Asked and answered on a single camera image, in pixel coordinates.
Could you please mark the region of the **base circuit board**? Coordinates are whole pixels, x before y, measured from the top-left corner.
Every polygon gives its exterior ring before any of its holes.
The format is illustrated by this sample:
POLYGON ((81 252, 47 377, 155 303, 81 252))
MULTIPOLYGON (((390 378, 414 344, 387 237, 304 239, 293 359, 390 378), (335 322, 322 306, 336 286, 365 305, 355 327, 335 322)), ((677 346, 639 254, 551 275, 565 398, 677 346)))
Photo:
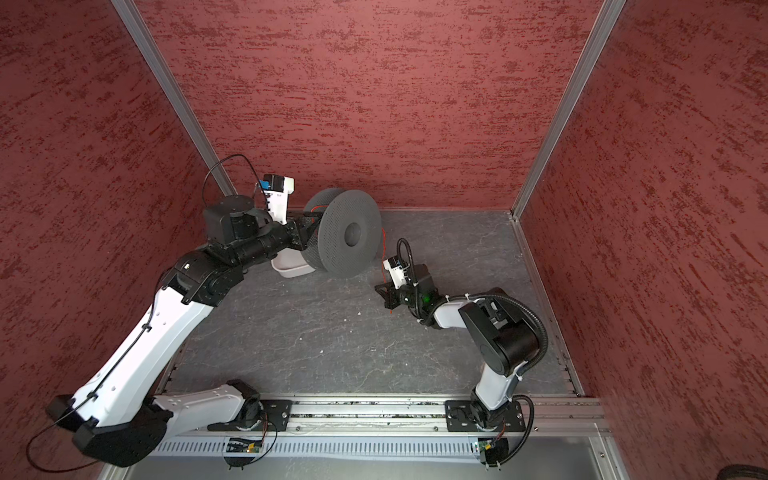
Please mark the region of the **base circuit board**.
POLYGON ((473 444, 473 448, 478 461, 486 468, 499 468, 510 451, 507 438, 498 440, 481 438, 473 444))
POLYGON ((243 469, 261 457, 263 444, 263 440, 230 438, 225 447, 223 459, 229 469, 243 469))

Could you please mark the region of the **aluminium corner post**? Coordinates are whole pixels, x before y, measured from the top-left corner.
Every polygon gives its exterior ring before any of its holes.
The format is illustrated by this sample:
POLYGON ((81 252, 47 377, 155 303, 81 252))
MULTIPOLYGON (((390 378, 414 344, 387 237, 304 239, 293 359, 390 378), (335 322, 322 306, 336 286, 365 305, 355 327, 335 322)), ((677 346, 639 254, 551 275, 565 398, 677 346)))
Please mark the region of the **aluminium corner post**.
POLYGON ((219 157, 153 39, 135 2, 111 0, 110 3, 115 8, 206 167, 212 168, 219 161, 219 157))
POLYGON ((605 0, 602 2, 538 153, 511 209, 513 222, 521 220, 625 4, 625 0, 605 0))

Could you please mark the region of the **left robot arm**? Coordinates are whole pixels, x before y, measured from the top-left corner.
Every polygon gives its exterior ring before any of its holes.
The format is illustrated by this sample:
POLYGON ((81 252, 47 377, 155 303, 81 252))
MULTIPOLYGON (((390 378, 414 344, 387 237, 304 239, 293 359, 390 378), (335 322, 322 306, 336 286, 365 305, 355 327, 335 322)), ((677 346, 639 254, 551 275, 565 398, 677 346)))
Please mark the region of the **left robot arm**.
POLYGON ((128 467, 160 443, 210 425, 269 429, 259 393, 241 380, 181 395, 151 393, 189 334, 244 280, 248 269, 286 249, 303 251, 320 225, 310 212, 275 221, 252 198, 231 195, 203 211, 207 242, 159 278, 150 307, 104 366, 46 412, 95 462, 128 467))

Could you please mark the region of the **right base circuit board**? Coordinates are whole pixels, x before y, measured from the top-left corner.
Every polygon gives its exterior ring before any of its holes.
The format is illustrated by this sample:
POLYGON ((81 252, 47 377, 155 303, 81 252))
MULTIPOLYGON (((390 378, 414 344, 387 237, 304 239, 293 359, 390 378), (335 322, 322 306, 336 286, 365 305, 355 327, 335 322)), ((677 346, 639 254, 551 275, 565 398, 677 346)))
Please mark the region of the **right base circuit board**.
POLYGON ((481 438, 473 444, 473 448, 478 461, 486 468, 499 468, 510 451, 507 438, 498 440, 481 438))

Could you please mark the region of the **right aluminium corner post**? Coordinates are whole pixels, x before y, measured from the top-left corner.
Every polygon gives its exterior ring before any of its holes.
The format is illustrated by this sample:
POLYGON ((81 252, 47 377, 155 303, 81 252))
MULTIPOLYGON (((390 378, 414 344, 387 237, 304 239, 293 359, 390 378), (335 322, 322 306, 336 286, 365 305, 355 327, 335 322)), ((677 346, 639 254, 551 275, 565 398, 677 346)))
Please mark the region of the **right aluminium corner post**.
POLYGON ((538 153, 511 209, 513 222, 521 220, 625 4, 625 0, 605 0, 602 2, 538 153))

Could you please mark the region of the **left base circuit board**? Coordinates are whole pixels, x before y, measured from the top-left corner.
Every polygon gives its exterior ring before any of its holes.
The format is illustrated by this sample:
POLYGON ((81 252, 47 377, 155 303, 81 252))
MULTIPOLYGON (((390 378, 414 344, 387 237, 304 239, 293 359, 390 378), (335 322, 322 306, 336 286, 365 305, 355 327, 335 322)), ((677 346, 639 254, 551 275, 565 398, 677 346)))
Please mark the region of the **left base circuit board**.
POLYGON ((263 444, 263 440, 230 438, 225 447, 223 459, 229 469, 243 469, 261 457, 263 444))

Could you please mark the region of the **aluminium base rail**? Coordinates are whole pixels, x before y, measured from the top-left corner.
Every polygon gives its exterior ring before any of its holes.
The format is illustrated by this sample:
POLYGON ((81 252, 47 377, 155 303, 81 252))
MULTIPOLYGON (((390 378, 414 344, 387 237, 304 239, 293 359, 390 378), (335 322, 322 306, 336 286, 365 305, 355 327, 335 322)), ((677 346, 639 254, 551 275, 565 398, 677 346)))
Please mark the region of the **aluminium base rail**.
POLYGON ((162 441, 156 457, 219 457, 230 438, 263 440, 261 457, 320 457, 364 460, 478 462, 473 444, 481 438, 583 439, 601 462, 616 442, 601 402, 581 397, 535 396, 513 405, 506 423, 479 429, 466 415, 466 400, 445 396, 283 396, 265 401, 266 431, 198 428, 162 441))

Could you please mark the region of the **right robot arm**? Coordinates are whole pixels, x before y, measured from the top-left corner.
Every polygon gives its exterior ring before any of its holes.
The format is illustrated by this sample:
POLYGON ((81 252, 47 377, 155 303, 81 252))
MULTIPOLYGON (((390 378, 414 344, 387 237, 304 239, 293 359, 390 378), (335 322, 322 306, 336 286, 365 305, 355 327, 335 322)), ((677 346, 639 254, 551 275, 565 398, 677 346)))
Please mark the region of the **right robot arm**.
POLYGON ((382 269, 386 281, 375 291, 387 309, 405 306, 425 327, 468 332, 484 365, 466 415, 485 431, 505 424, 519 382, 546 355, 549 340, 540 318, 501 288, 442 295, 424 264, 412 267, 390 257, 382 262, 382 269))

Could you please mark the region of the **black cable spool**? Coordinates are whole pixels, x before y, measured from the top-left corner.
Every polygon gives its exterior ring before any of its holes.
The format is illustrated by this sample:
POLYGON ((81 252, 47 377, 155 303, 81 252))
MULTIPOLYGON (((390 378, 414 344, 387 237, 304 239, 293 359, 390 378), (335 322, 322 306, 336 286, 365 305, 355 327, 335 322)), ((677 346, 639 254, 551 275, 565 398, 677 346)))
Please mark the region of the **black cable spool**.
POLYGON ((377 203, 362 190, 327 188, 305 205, 305 213, 321 213, 319 226, 302 252, 314 270, 336 278, 352 278, 377 255, 382 219, 377 203))

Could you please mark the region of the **white plastic tray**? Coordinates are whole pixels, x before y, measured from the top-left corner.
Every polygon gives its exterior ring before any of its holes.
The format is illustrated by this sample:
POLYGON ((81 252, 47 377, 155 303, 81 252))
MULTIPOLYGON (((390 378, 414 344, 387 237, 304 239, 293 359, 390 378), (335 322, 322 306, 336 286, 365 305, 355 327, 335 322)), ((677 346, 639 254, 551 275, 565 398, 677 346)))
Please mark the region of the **white plastic tray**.
POLYGON ((315 269, 304 259, 302 252, 294 249, 280 251, 271 260, 272 268, 283 278, 296 278, 311 274, 315 269))

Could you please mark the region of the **left aluminium corner post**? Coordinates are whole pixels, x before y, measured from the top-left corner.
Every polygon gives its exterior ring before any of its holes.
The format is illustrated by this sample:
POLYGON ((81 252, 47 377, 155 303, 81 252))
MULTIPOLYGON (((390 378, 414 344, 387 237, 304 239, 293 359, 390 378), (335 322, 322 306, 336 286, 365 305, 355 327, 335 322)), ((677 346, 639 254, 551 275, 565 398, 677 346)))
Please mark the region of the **left aluminium corner post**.
POLYGON ((219 161, 219 157, 153 39, 135 2, 111 0, 110 3, 115 8, 206 167, 212 168, 219 161))

